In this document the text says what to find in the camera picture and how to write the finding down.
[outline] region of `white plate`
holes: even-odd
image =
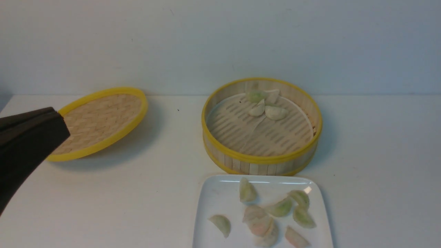
[[[304,190],[310,198],[309,213],[317,227],[305,229],[292,219],[291,213],[283,218],[275,218],[279,226],[279,240],[274,248],[292,248],[285,239],[286,226],[304,236],[311,248],[333,248],[331,232],[325,204],[318,186],[311,180],[300,177],[272,177],[248,175],[220,175],[205,180],[199,196],[196,223],[194,226],[193,248],[254,248],[255,237],[246,224],[242,223],[246,205],[239,201],[239,181],[246,177],[256,188],[257,204],[265,207],[283,200],[291,190]],[[215,214],[227,217],[231,222],[231,233],[224,238],[208,218]]]

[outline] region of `woven bamboo lid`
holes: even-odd
[[[71,136],[48,160],[80,158],[108,147],[134,129],[146,111],[144,93],[134,88],[113,88],[79,99],[59,111]]]

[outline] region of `dumpling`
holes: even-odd
[[[256,200],[257,193],[254,186],[248,181],[248,179],[242,177],[239,183],[239,198],[240,202],[247,203]]]
[[[230,235],[231,223],[225,216],[217,214],[213,215],[208,220],[224,234],[224,238],[227,238]]]
[[[277,239],[279,238],[279,228],[275,221],[271,221],[271,225],[266,231],[265,235],[262,238],[256,240],[256,246],[258,247],[272,247],[276,244]]]
[[[285,238],[296,248],[306,248],[311,245],[304,237],[302,237],[302,235],[300,235],[290,226],[286,228]]]
[[[299,206],[302,206],[304,209],[308,210],[309,197],[303,190],[293,190],[289,192],[288,195],[292,197]]]
[[[262,99],[265,99],[268,96],[268,93],[261,90],[250,90],[246,95],[249,102],[258,103]]]
[[[271,90],[268,93],[268,96],[265,98],[265,102],[268,102],[269,104],[276,103],[277,99],[279,98],[280,90]]]
[[[265,106],[279,107],[277,104],[271,103],[269,101],[265,101]]]
[[[288,115],[288,110],[267,105],[265,106],[265,115],[271,120],[281,120]]]
[[[291,208],[291,197],[287,197],[272,206],[266,207],[265,210],[272,216],[283,217],[291,211]]]
[[[308,210],[298,205],[294,209],[292,218],[303,228],[314,228],[316,227],[314,220],[309,215]]]
[[[245,209],[242,220],[248,225],[252,234],[260,237],[265,235],[272,221],[273,218],[268,216],[263,208],[256,205],[251,205]]]
[[[265,99],[262,99],[255,107],[248,111],[248,114],[253,117],[261,116],[265,112]]]

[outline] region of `table surface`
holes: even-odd
[[[0,116],[77,98],[13,96]],[[298,176],[321,188],[334,246],[439,247],[441,96],[314,98],[323,133]],[[0,217],[1,247],[190,248],[202,183],[224,173],[202,143],[206,99],[149,96],[144,120],[116,144],[43,162]]]

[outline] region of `steamer basket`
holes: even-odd
[[[255,103],[248,90],[280,90],[276,105],[286,108],[283,120],[251,117]],[[240,79],[216,90],[202,110],[202,133],[207,154],[230,174],[292,176],[312,160],[322,119],[315,101],[288,82]]]

